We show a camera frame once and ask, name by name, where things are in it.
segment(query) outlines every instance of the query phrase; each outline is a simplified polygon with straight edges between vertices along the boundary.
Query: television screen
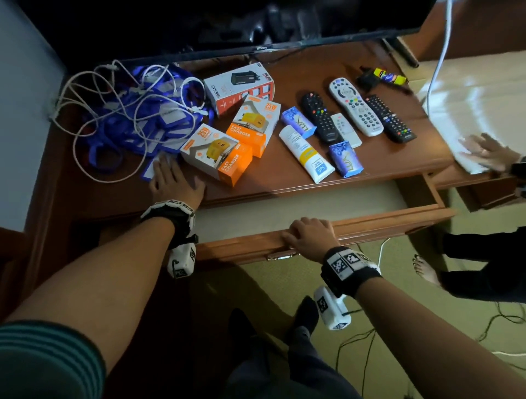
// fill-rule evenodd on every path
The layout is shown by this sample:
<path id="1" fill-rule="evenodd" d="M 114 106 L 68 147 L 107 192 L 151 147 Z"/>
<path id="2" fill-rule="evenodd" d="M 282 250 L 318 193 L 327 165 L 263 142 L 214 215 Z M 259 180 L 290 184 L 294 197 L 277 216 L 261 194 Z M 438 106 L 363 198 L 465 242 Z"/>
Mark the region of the television screen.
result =
<path id="1" fill-rule="evenodd" d="M 20 0 L 70 72 L 118 59 L 189 61 L 417 32 L 436 0 Z"/>

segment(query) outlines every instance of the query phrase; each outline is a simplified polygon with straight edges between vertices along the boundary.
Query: white remote control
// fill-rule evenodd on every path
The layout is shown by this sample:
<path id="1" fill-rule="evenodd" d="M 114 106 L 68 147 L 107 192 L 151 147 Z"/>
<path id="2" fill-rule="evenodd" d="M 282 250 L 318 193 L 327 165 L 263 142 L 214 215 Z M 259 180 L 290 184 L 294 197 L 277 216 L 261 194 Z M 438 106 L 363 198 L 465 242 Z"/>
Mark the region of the white remote control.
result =
<path id="1" fill-rule="evenodd" d="M 348 141 L 352 148 L 359 147 L 361 140 L 352 128 L 350 122 L 342 114 L 331 115 L 332 121 L 334 122 L 336 129 L 340 132 L 341 138 Z"/>
<path id="2" fill-rule="evenodd" d="M 383 125 L 374 111 L 363 101 L 358 90 L 344 77 L 334 79 L 329 91 L 346 109 L 354 123 L 366 136 L 373 137 L 383 132 Z"/>

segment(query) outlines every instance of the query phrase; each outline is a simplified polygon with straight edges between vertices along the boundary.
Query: orange and white box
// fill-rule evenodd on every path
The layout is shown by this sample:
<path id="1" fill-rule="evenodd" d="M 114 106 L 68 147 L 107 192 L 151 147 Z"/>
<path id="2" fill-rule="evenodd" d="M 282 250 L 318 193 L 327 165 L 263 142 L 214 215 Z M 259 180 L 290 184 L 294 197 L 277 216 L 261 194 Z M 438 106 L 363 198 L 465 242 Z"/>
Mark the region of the orange and white box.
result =
<path id="1" fill-rule="evenodd" d="M 279 120 L 281 105 L 259 97 L 247 96 L 227 134 L 252 147 L 252 154 L 261 158 Z"/>
<path id="2" fill-rule="evenodd" d="M 274 99 L 274 79 L 260 62 L 209 77 L 204 83 L 217 116 L 249 95 L 270 101 Z"/>
<path id="3" fill-rule="evenodd" d="M 252 162 L 250 146 L 206 124 L 180 151 L 187 163 L 232 187 Z"/>

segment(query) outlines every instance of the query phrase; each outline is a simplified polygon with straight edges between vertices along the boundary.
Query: red and white box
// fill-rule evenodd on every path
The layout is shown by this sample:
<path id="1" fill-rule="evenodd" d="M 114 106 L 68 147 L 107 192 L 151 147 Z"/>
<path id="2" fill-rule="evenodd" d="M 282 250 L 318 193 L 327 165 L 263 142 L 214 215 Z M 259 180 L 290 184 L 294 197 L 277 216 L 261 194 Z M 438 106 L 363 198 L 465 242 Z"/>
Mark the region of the red and white box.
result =
<path id="1" fill-rule="evenodd" d="M 259 62 L 209 77 L 204 82 L 217 116 L 248 95 L 274 99 L 274 79 Z"/>

